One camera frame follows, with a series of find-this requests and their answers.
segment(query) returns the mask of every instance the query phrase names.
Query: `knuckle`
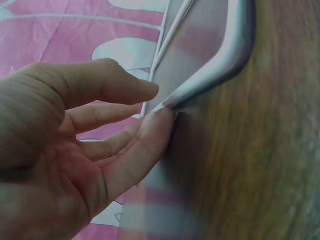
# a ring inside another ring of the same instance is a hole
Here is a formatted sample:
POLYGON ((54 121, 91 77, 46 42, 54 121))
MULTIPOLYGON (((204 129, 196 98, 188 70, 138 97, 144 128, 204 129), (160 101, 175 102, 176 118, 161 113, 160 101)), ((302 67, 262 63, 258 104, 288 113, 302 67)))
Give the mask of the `knuckle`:
POLYGON ((91 114, 93 115, 93 118, 96 122, 100 122, 103 119, 103 116, 97 106, 92 105, 90 107, 91 109, 91 114))

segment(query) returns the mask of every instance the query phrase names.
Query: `fingernail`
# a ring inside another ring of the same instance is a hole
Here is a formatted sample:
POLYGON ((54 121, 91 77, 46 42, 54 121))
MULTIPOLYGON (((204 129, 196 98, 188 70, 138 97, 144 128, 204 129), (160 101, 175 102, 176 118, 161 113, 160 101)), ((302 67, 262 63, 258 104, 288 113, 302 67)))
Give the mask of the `fingernail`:
POLYGON ((156 95, 159 91, 159 85, 150 81, 139 79, 140 87, 143 92, 156 95))

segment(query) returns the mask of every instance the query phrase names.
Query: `wooden surface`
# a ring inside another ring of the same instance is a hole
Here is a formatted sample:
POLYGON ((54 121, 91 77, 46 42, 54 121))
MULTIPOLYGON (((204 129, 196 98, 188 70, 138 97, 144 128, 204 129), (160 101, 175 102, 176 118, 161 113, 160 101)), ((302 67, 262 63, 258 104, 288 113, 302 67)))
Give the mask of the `wooden surface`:
POLYGON ((257 0, 245 69, 185 106, 175 182, 208 240, 320 239, 320 0, 257 0))

